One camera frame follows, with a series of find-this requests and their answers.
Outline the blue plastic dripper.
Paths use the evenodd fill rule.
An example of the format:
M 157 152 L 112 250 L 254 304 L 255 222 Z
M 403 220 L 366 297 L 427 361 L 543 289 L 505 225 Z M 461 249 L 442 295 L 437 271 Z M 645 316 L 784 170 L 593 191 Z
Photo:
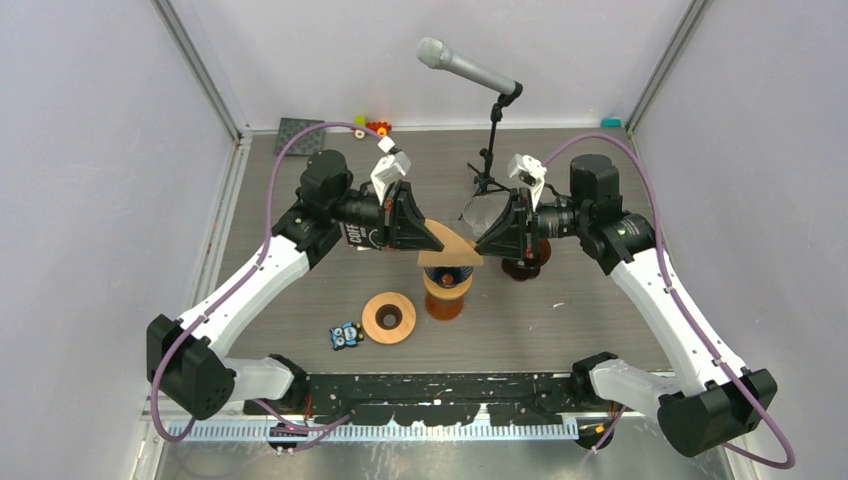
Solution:
M 471 266 L 425 267 L 424 273 L 440 286 L 452 287 L 471 276 L 473 268 Z

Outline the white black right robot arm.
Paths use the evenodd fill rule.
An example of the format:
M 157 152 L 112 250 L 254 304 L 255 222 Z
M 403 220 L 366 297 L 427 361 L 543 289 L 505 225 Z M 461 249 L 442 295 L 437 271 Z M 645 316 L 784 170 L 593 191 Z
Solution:
M 547 203 L 541 199 L 546 173 L 531 156 L 513 157 L 508 174 L 519 186 L 478 239 L 477 251 L 531 264 L 545 240 L 576 238 L 635 305 L 673 369 L 665 377 L 610 352 L 595 354 L 572 367 L 574 403 L 591 411 L 614 402 L 641 413 L 686 457 L 754 431 L 777 393 L 775 379 L 750 369 L 691 305 L 651 223 L 625 210 L 612 161 L 595 154 L 574 158 L 568 194 Z

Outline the brown paper coffee filter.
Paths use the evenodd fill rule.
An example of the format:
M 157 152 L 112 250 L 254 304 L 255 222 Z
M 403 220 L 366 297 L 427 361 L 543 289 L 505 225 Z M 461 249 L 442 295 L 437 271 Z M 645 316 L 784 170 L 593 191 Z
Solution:
M 426 219 L 425 226 L 443 244 L 443 249 L 438 252 L 420 251 L 416 262 L 418 267 L 479 267 L 484 264 L 474 242 L 432 219 Z

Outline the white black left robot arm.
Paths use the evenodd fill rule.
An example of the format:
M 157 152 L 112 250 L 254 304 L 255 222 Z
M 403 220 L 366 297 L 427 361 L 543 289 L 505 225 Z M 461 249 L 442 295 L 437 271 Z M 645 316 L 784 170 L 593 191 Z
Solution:
M 361 245 L 401 251 L 443 250 L 425 224 L 404 176 L 411 162 L 390 149 L 354 188 L 345 157 L 336 150 L 312 155 L 294 204 L 274 223 L 257 252 L 209 297 L 170 319 L 160 314 L 146 330 L 151 399 L 159 394 L 193 419 L 206 420 L 231 401 L 269 400 L 280 412 L 298 412 L 307 398 L 292 362 L 279 355 L 237 360 L 228 353 L 241 332 L 285 288 L 305 276 L 353 229 Z

